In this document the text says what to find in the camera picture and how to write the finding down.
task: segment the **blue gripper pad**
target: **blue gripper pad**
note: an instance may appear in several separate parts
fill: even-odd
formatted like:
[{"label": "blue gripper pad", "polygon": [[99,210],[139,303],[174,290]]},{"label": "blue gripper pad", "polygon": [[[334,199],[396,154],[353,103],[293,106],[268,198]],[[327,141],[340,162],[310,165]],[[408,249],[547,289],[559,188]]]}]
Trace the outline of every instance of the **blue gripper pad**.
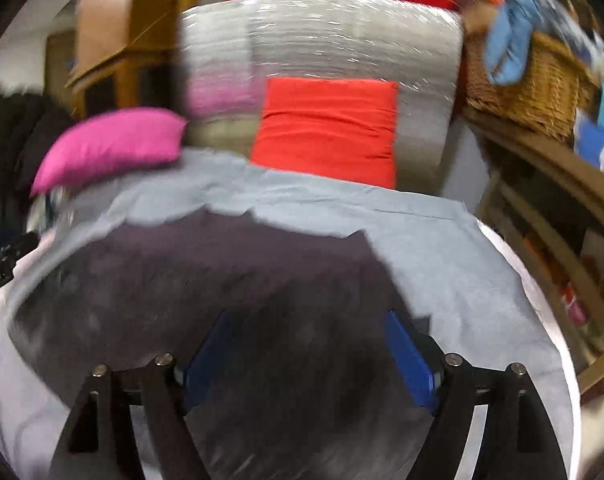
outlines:
[{"label": "blue gripper pad", "polygon": [[[430,336],[419,334],[415,327],[407,327],[410,322],[400,321],[399,316],[392,310],[386,313],[386,347],[394,357],[404,384],[415,403],[435,415],[439,404],[437,389],[440,379],[437,362],[442,352]],[[428,352],[429,355],[423,355],[422,351]]]},{"label": "blue gripper pad", "polygon": [[199,351],[184,370],[185,394],[182,407],[185,412],[206,398],[208,388],[224,359],[224,354],[231,346],[237,325],[237,315],[229,312],[221,313]]}]

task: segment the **wooden furniture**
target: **wooden furniture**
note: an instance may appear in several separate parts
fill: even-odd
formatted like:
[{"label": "wooden furniture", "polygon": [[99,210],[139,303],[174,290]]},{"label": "wooden furniture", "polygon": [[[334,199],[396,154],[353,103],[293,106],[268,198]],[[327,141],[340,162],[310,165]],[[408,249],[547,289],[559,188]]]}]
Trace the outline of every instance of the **wooden furniture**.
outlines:
[{"label": "wooden furniture", "polygon": [[518,175],[527,171],[523,166],[532,167],[584,206],[604,230],[604,174],[576,156],[570,148],[550,138],[472,108],[466,108],[464,115],[471,130],[487,143],[486,153],[495,168],[476,215],[498,229],[538,281],[571,349],[574,362],[578,366],[583,364],[584,369],[578,370],[578,384],[583,393],[604,377],[604,352],[594,356],[589,351],[575,325],[569,320],[556,286],[538,257],[525,243],[522,234],[515,228],[512,215],[515,213],[520,222],[525,222],[562,264],[583,306],[599,330],[603,345],[604,299],[570,244],[540,211],[514,189],[514,185]]},{"label": "wooden furniture", "polygon": [[46,38],[44,92],[72,112],[72,95],[67,85],[75,58],[75,31],[66,30]]},{"label": "wooden furniture", "polygon": [[178,14],[197,0],[80,0],[69,86],[81,119],[116,108],[170,108]]}]

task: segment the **white wall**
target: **white wall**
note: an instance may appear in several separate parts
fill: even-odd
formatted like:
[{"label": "white wall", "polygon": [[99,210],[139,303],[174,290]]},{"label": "white wall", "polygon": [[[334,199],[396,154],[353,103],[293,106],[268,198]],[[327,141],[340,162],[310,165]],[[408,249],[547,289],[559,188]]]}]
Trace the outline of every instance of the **white wall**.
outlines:
[{"label": "white wall", "polygon": [[0,88],[6,91],[44,90],[44,55],[47,32],[32,32],[0,48]]},{"label": "white wall", "polygon": [[0,86],[6,90],[44,89],[46,38],[53,30],[72,27],[56,15],[70,0],[28,0],[0,39]]}]

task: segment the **red pillow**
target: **red pillow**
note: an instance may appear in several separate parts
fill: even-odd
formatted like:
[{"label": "red pillow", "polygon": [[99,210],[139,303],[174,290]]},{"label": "red pillow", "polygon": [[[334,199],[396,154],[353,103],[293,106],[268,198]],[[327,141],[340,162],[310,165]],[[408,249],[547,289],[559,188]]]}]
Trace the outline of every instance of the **red pillow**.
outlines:
[{"label": "red pillow", "polygon": [[270,78],[251,162],[394,189],[396,117],[396,83]]}]

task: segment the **metal bolt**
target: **metal bolt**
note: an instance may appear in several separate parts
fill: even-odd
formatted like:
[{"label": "metal bolt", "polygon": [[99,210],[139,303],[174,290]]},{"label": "metal bolt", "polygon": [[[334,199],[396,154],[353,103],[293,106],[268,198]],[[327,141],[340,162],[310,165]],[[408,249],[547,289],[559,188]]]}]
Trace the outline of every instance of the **metal bolt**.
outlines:
[{"label": "metal bolt", "polygon": [[444,361],[451,366],[460,366],[464,362],[462,356],[458,354],[446,354]]},{"label": "metal bolt", "polygon": [[522,363],[513,363],[511,365],[511,370],[515,375],[524,375],[527,373],[527,369],[524,367]]},{"label": "metal bolt", "polygon": [[170,365],[173,362],[173,356],[171,354],[162,354],[162,355],[158,355],[155,358],[155,364],[158,366],[166,366],[166,365]]},{"label": "metal bolt", "polygon": [[93,368],[93,377],[102,377],[108,371],[108,367],[106,365],[97,365]]}]

